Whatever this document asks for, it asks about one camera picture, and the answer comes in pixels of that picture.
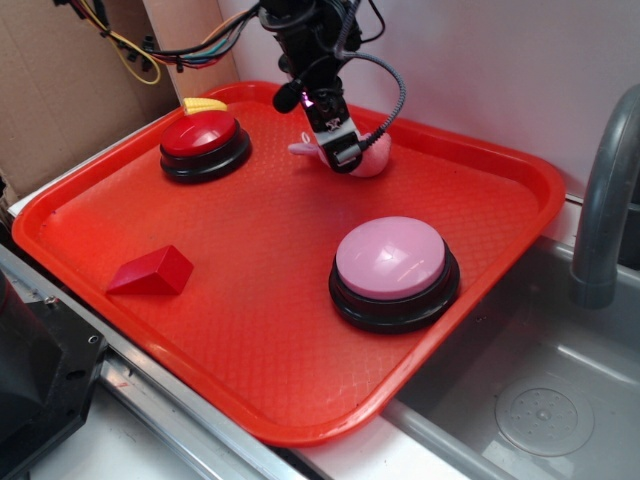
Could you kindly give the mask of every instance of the red triangular block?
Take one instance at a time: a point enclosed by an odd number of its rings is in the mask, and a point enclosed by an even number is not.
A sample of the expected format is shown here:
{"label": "red triangular block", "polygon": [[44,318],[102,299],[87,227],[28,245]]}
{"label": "red triangular block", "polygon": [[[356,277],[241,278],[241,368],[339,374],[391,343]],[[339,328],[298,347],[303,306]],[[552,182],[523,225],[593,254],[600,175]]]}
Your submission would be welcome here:
{"label": "red triangular block", "polygon": [[169,245],[122,265],[107,293],[179,295],[192,271],[193,264]]}

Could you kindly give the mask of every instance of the wire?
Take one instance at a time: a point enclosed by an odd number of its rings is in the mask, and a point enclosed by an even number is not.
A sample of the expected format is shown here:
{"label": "wire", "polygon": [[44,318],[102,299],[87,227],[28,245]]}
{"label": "wire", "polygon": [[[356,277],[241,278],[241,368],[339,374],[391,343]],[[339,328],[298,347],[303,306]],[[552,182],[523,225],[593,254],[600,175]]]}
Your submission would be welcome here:
{"label": "wire", "polygon": [[[100,35],[110,40],[127,70],[137,80],[147,85],[154,85],[160,81],[160,64],[165,66],[176,65],[178,72],[181,72],[184,68],[201,69],[218,63],[234,47],[248,22],[258,15],[259,10],[259,4],[255,4],[250,9],[233,15],[218,25],[199,45],[179,50],[154,50],[152,43],[150,45],[151,48],[145,43],[143,43],[143,48],[140,48],[127,38],[111,30],[106,20],[104,6],[100,0],[94,1],[93,9],[89,6],[87,0],[70,0],[70,3],[80,12],[81,16],[100,31]],[[126,54],[123,54],[123,50],[129,52],[129,58],[127,58]],[[138,55],[143,58],[145,71],[146,66],[150,66],[155,71],[156,75],[153,80],[142,78],[131,67],[131,61],[135,61]]]}
{"label": "wire", "polygon": [[382,68],[384,68],[387,72],[389,72],[393,76],[393,78],[398,83],[398,88],[400,89],[400,92],[398,94],[398,101],[396,102],[396,106],[394,107],[394,109],[391,112],[391,114],[387,117],[387,119],[384,121],[384,123],[382,125],[380,125],[371,134],[371,136],[369,136],[368,138],[366,138],[362,142],[358,143],[358,146],[360,147],[361,151],[364,152],[367,148],[369,148],[376,141],[378,141],[380,139],[380,137],[382,137],[384,132],[386,132],[387,129],[391,126],[391,123],[393,123],[393,121],[400,114],[400,110],[402,110],[402,107],[404,106],[404,102],[405,102],[405,100],[407,98],[407,86],[405,85],[404,79],[402,78],[400,73],[398,73],[398,71],[395,68],[393,68],[391,65],[389,65],[387,62],[385,62],[384,60],[379,59],[378,57],[375,57],[375,56],[370,55],[368,53],[362,53],[362,52],[345,52],[344,53],[344,57],[347,58],[347,59],[359,58],[361,60],[367,60],[369,62],[375,63],[376,65],[381,66]]}
{"label": "wire", "polygon": [[[120,60],[122,60],[122,63],[124,64],[124,66],[127,68],[127,70],[129,70],[131,75],[133,75],[136,80],[144,83],[145,85],[156,85],[157,83],[160,82],[160,79],[162,78],[162,71],[160,70],[160,66],[158,65],[158,62],[149,53],[145,52],[144,50],[142,50],[140,47],[138,47],[137,45],[135,45],[125,37],[119,35],[116,32],[111,31],[108,28],[108,26],[105,25],[98,18],[98,15],[89,7],[86,0],[72,0],[72,3],[77,8],[83,11],[83,13],[86,15],[87,19],[91,23],[97,26],[100,30],[103,31],[103,33],[106,34],[107,37],[109,37],[109,39],[111,40],[111,44],[113,45],[113,48],[115,48],[116,52],[118,53],[118,56],[120,57]],[[138,54],[142,55],[143,58],[145,58],[151,63],[151,66],[155,70],[155,78],[153,80],[146,80],[142,78],[133,70],[133,68],[131,68],[131,65],[129,65],[128,60],[122,55],[122,52],[120,50],[121,45],[125,45],[126,48],[129,49],[129,51],[133,50],[137,52]]]}
{"label": "wire", "polygon": [[387,29],[387,24],[385,23],[384,18],[382,17],[382,14],[380,13],[380,10],[378,10],[378,7],[376,7],[376,4],[373,3],[373,0],[369,0],[369,5],[371,5],[371,9],[373,10],[373,13],[375,13],[376,17],[378,17],[378,21],[380,22],[381,29],[373,37],[367,38],[366,40],[362,40],[362,43],[369,43],[369,42],[373,42],[374,40],[379,39],[382,35],[384,35],[384,32]]}
{"label": "wire", "polygon": [[340,34],[338,35],[338,40],[336,40],[336,44],[333,47],[333,54],[338,60],[342,60],[345,58],[344,54],[344,46],[347,43],[347,37],[349,36],[349,32],[351,31],[351,27],[353,26],[353,22],[356,19],[356,12],[358,11],[358,7],[360,6],[360,0],[354,0],[347,12],[347,16],[342,23],[342,29],[340,30]]}

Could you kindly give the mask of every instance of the plastic tray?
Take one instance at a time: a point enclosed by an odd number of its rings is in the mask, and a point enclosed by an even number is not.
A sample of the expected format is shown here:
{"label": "plastic tray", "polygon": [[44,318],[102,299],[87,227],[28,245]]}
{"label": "plastic tray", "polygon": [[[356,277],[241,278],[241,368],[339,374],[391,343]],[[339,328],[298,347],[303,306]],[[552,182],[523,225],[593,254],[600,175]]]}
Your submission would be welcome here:
{"label": "plastic tray", "polygon": [[[180,185],[164,176],[158,143],[176,110],[46,190],[13,234],[242,427],[269,444],[308,446],[384,407],[556,215],[564,186],[540,159],[402,120],[383,174],[335,174],[287,152],[310,130],[300,109],[274,111],[275,89],[239,83],[208,94],[253,142],[229,177]],[[384,119],[352,114],[362,132]],[[351,327],[327,287],[342,238],[389,215],[435,227],[462,272],[454,305],[411,334]],[[182,294],[105,293],[122,264],[166,245],[195,265]]]}

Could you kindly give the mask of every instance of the yellow wire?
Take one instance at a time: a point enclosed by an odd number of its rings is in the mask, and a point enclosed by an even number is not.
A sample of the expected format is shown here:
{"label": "yellow wire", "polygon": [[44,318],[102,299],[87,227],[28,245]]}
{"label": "yellow wire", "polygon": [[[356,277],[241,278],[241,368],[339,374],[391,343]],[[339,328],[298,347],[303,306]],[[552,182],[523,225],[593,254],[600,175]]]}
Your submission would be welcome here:
{"label": "yellow wire", "polygon": [[156,71],[156,77],[153,80],[146,80],[146,79],[142,78],[140,75],[138,75],[138,73],[133,68],[131,68],[131,65],[129,65],[129,63],[130,63],[129,60],[124,58],[124,55],[122,55],[122,52],[120,51],[120,48],[118,47],[118,43],[115,40],[111,39],[111,45],[113,45],[113,48],[115,49],[116,53],[118,54],[118,57],[120,57],[120,60],[122,61],[122,64],[125,66],[125,68],[127,70],[129,70],[129,73],[131,73],[131,75],[133,75],[136,80],[138,80],[139,82],[144,83],[145,85],[157,85],[160,82],[160,79],[162,78],[162,72],[160,70],[160,66],[155,61],[154,58],[151,58],[148,55],[146,55],[146,52],[142,53],[142,55],[144,55],[145,57],[149,58],[149,60],[151,61],[151,64],[153,65],[154,70]]}
{"label": "yellow wire", "polygon": [[[96,17],[94,15],[93,10],[91,10],[91,8],[89,8],[89,5],[87,4],[86,0],[80,0],[80,3],[85,8],[87,13],[89,13],[89,15],[91,16],[91,19],[98,26],[100,26],[100,28],[102,28],[102,30],[107,30],[107,27],[98,19],[98,17]],[[111,40],[111,45],[113,45],[113,48],[115,48],[115,50],[116,50],[116,52],[118,54],[118,57],[120,57],[120,60],[122,60],[122,63],[127,68],[127,70],[129,70],[129,73],[131,73],[131,75],[133,75],[136,80],[144,83],[145,85],[156,85],[158,82],[160,82],[160,79],[162,78],[162,71],[160,70],[160,66],[158,65],[158,62],[156,61],[155,58],[153,58],[147,52],[142,50],[136,44],[134,44],[131,41],[129,41],[128,39],[124,38],[122,35],[114,32],[114,31],[111,31],[110,33],[111,33],[111,37],[109,37],[109,39]],[[117,42],[114,39],[118,40],[118,41],[120,41],[120,42],[122,42],[122,43],[124,43],[126,45],[128,45],[130,48],[133,48],[136,52],[138,52],[144,58],[149,60],[151,62],[151,65],[153,66],[153,69],[156,71],[156,78],[154,78],[153,80],[145,80],[140,75],[138,75],[133,70],[133,68],[131,68],[131,65],[129,65],[129,61],[126,58],[124,58],[124,56],[122,55],[122,52],[120,51],[120,48],[118,47]]]}

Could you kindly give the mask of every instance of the sink drain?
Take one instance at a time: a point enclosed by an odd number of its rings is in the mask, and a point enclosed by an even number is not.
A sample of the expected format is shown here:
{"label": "sink drain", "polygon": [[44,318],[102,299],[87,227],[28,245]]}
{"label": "sink drain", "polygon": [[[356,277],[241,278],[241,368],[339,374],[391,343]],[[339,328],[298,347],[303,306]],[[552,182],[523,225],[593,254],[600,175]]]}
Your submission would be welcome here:
{"label": "sink drain", "polygon": [[573,386],[555,377],[523,378],[498,397],[496,420],[516,447],[545,457],[574,452],[593,431],[593,410]]}

